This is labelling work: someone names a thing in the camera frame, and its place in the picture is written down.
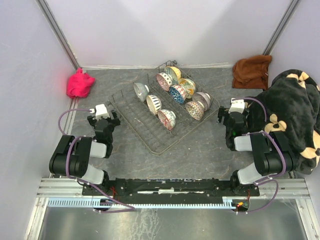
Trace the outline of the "wire dish rack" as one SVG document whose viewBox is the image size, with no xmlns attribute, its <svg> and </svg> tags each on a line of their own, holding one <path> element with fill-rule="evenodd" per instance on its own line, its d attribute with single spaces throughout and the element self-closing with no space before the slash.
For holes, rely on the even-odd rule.
<svg viewBox="0 0 320 240">
<path fill-rule="evenodd" d="M 160 156 L 173 146 L 191 136 L 191 134 L 210 117 L 217 114 L 220 103 L 211 94 L 208 109 L 201 120 L 197 121 L 190 116 L 185 108 L 185 103 L 177 103 L 169 93 L 161 89 L 156 80 L 156 74 L 168 66 L 177 66 L 176 60 L 168 60 L 159 65 L 155 70 L 136 80 L 127 83 L 109 97 L 121 120 L 136 134 L 151 154 Z M 159 97 L 164 109 L 172 110 L 177 117 L 175 127 L 166 129 L 156 115 L 153 115 L 146 102 L 142 102 L 134 91 L 134 84 L 142 83 L 149 87 L 150 94 Z"/>
</svg>

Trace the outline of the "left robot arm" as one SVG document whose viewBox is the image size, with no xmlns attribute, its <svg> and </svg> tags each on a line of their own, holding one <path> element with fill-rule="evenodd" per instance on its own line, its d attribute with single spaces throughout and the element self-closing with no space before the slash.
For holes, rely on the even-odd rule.
<svg viewBox="0 0 320 240">
<path fill-rule="evenodd" d="M 63 135 L 49 161 L 49 171 L 54 175 L 70 176 L 93 184 L 99 195 L 106 195 L 111 189 L 108 173 L 98 169 L 89 160 L 93 158 L 108 159 L 113 151 L 113 132 L 121 121 L 115 110 L 110 117 L 95 119 L 88 116 L 95 136 L 83 136 L 76 139 L 73 135 Z"/>
</svg>

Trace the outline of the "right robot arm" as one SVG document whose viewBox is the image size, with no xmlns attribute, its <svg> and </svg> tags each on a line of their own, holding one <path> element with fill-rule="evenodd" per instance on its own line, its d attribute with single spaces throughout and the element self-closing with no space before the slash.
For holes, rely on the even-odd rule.
<svg viewBox="0 0 320 240">
<path fill-rule="evenodd" d="M 229 189 L 236 196 L 247 191 L 248 186 L 266 180 L 285 172 L 294 171 L 297 167 L 297 157 L 285 134 L 280 131 L 268 134 L 258 131 L 249 132 L 252 125 L 249 111 L 242 113 L 220 107 L 218 122 L 225 126 L 225 143 L 228 149 L 238 152 L 252 152 L 253 163 L 236 170 L 230 177 Z"/>
</svg>

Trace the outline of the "red patterned green bowl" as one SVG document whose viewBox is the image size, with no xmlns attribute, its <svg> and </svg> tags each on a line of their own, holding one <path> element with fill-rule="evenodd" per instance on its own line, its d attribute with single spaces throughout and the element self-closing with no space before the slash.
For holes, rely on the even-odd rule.
<svg viewBox="0 0 320 240">
<path fill-rule="evenodd" d="M 167 130 L 171 131 L 175 127 L 176 115 L 173 111 L 161 109 L 157 112 L 157 116 Z"/>
</svg>

